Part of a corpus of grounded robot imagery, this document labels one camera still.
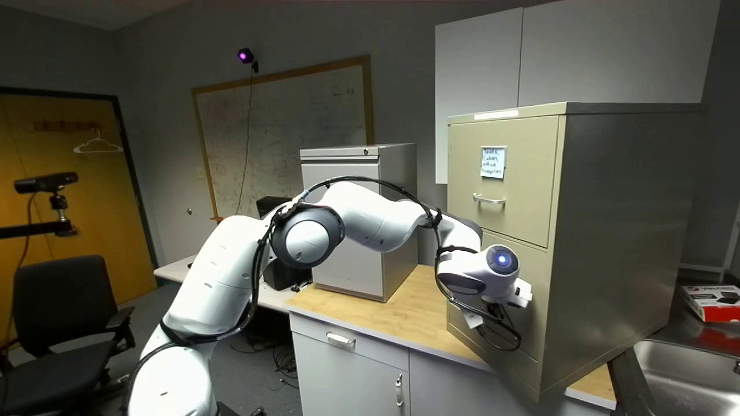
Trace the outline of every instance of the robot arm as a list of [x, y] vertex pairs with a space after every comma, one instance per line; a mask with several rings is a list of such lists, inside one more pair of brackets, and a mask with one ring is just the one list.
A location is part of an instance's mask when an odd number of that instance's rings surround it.
[[481, 250], [473, 226], [415, 198], [388, 201], [347, 177], [325, 184], [328, 190], [317, 204], [303, 204], [313, 188], [265, 219], [233, 215], [217, 225], [144, 347], [130, 413], [215, 413], [208, 357], [217, 339], [255, 315], [269, 255], [313, 268], [346, 237], [394, 252], [416, 228], [432, 228], [440, 243], [437, 283], [451, 303], [480, 319], [488, 305], [529, 303], [529, 287], [516, 280], [516, 255], [507, 246]]

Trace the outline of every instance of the cabinet drawer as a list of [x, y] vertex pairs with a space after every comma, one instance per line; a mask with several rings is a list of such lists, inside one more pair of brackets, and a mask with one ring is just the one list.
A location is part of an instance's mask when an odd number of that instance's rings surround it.
[[541, 115], [451, 123], [448, 212], [495, 234], [548, 244], [559, 170], [559, 121]]
[[328, 345], [350, 353], [359, 353], [359, 355], [394, 364], [399, 369], [407, 369], [405, 349], [347, 331], [342, 325], [331, 325], [300, 315], [291, 315], [291, 331], [298, 335], [313, 338], [322, 345]]

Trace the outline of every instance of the floor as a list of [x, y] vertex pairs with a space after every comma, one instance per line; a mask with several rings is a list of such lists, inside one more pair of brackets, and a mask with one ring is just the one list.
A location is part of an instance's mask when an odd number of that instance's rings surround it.
[[[140, 352], [166, 312], [179, 283], [165, 283], [134, 303], [132, 327], [137, 349], [120, 353], [112, 362], [112, 375], [120, 376], [137, 364]], [[255, 324], [225, 339], [213, 361], [210, 375], [222, 413], [238, 416], [300, 416], [298, 378], [295, 349], [290, 341], [287, 316], [259, 309]], [[126, 416], [126, 387], [98, 399], [102, 416]]]

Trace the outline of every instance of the black chair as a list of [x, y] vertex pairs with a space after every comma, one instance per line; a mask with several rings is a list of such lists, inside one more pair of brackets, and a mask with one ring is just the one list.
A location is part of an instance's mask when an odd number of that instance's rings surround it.
[[132, 308], [117, 308], [98, 255], [18, 268], [13, 315], [33, 357], [2, 371], [0, 413], [88, 408], [112, 384], [112, 355], [134, 347]]

